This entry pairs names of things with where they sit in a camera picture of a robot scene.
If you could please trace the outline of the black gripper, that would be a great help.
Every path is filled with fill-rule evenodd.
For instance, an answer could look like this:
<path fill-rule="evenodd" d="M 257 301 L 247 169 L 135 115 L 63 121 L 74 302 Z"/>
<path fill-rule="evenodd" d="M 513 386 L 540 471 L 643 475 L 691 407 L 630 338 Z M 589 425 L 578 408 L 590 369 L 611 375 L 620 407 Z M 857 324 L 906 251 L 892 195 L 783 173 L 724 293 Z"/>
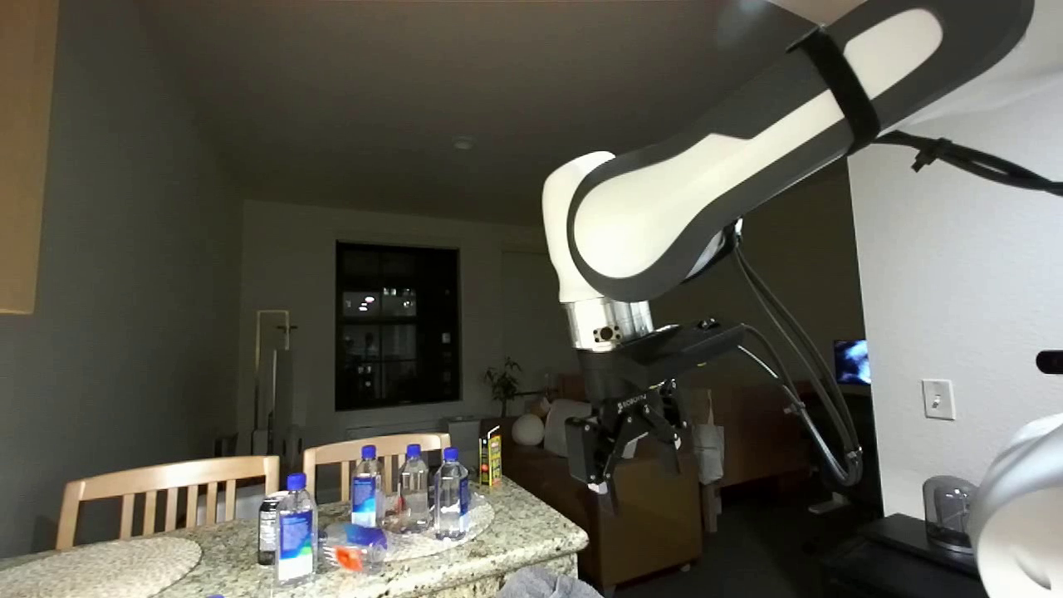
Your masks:
<path fill-rule="evenodd" d="M 652 436 L 670 457 L 685 450 L 685 414 L 673 378 L 625 383 L 620 375 L 594 373 L 589 378 L 590 416 L 582 421 L 584 463 L 590 469 L 589 489 L 594 494 L 611 492 L 613 463 L 620 453 Z"/>

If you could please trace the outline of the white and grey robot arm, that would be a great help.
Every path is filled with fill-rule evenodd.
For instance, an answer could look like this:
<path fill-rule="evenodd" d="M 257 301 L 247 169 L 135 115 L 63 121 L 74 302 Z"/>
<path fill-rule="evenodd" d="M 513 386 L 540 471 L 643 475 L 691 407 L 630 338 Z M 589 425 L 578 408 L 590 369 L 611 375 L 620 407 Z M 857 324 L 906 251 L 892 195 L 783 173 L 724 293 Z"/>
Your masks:
<path fill-rule="evenodd" d="M 744 347 L 744 324 L 658 327 L 652 302 L 736 251 L 748 213 L 830 162 L 901 144 L 996 184 L 1042 179 L 902 121 L 996 68 L 1026 37 L 1036 0 L 866 0 L 808 32 L 728 89 L 681 138 L 633 152 L 584 152 L 540 188 L 557 302 L 590 375 L 590 414 L 567 428 L 567 471 L 594 492 L 619 457 L 681 441 L 673 383 Z"/>

